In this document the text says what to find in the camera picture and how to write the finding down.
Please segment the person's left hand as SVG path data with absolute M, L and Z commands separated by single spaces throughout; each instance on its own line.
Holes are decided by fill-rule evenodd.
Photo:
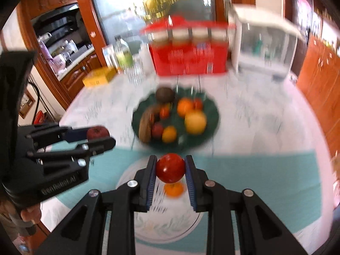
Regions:
M 1 200 L 1 214 L 14 215 L 18 213 L 13 203 L 9 200 Z M 20 213 L 21 219 L 25 222 L 37 224 L 41 220 L 40 203 L 23 209 Z

